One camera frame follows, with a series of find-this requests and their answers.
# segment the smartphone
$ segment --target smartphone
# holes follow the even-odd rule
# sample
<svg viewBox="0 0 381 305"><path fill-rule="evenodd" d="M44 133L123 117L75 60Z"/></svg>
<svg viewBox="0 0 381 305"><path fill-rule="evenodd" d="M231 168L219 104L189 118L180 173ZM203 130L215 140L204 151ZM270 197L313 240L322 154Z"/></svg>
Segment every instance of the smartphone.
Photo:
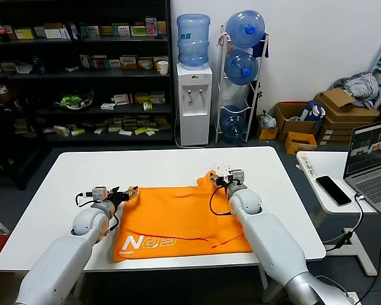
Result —
<svg viewBox="0 0 381 305"><path fill-rule="evenodd" d="M339 188L329 176L316 178L316 182L324 189L326 193L335 201L338 206L347 205L351 199Z"/></svg>

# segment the white cup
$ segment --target white cup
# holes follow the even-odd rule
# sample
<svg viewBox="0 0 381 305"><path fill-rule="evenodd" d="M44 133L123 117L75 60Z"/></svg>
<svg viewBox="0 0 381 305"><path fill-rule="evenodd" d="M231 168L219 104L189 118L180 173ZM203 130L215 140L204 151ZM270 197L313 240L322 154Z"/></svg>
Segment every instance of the white cup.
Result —
<svg viewBox="0 0 381 305"><path fill-rule="evenodd" d="M161 75L167 75L169 63L165 60L162 60L158 62L158 65L159 65L159 73L161 73Z"/></svg>

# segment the water bottle rack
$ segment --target water bottle rack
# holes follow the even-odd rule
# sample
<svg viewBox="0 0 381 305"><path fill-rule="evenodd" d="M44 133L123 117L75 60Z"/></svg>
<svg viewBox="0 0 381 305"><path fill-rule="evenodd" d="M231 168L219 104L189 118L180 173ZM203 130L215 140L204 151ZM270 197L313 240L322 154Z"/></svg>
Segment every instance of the water bottle rack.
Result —
<svg viewBox="0 0 381 305"><path fill-rule="evenodd" d="M223 25L221 26L220 31L221 31L221 35L223 36L223 44L219 44L219 56L218 56L218 74L217 74L218 75L218 81L217 81L218 100L217 100L217 120L216 120L216 126L215 126L215 129L216 129L216 141L215 142L216 143L218 142L218 135L220 135L222 133L222 131L220 129L220 112L222 111L222 109L225 109L225 111L228 111L228 112L234 113L234 114L243 113L243 112L246 112L248 109L251 109L250 116L248 118L246 137L244 139L244 141L247 143L248 134L250 133L250 128L251 128L251 122L253 120L253 116L255 115L254 109L255 109L256 105L258 105L258 101L262 97L262 92L259 91L259 89L261 87L261 83L260 83L260 74L261 73L260 72L261 72L262 64L264 62L263 59L265 58L265 52L267 50L269 35L265 34L265 38L263 40L261 40L261 43L264 43L264 48L263 48L263 52L262 52L261 56L257 57L258 73L257 73L257 76L255 78L255 80L257 80L255 87L253 86L253 83L250 83L250 87L254 92L253 103L251 106L249 106L247 103L247 100L244 98L244 102L245 102L246 107L240 111L234 112L234 111L228 110L225 107L225 105L222 105L223 104L223 102L222 102L223 101L223 91L221 90L221 88L224 87L224 80L228 79L228 77L225 75L225 72L224 72L224 63L225 63L226 55L228 53L227 50L229 47L229 43L231 43L231 38L225 32Z"/></svg>

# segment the laptop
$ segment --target laptop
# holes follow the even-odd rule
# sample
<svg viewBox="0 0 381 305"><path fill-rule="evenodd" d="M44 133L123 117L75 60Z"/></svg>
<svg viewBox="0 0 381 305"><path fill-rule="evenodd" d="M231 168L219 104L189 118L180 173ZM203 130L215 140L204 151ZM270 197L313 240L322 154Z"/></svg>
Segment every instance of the laptop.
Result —
<svg viewBox="0 0 381 305"><path fill-rule="evenodd" d="M343 178L381 213L381 122L353 130Z"/></svg>

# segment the laptop screen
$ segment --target laptop screen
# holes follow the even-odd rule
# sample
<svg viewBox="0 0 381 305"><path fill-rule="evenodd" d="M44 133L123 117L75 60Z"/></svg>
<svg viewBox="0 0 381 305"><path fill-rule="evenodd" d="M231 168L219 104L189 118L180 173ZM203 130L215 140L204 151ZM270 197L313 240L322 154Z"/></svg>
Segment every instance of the laptop screen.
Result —
<svg viewBox="0 0 381 305"><path fill-rule="evenodd" d="M354 129L344 178L380 164L381 122Z"/></svg>

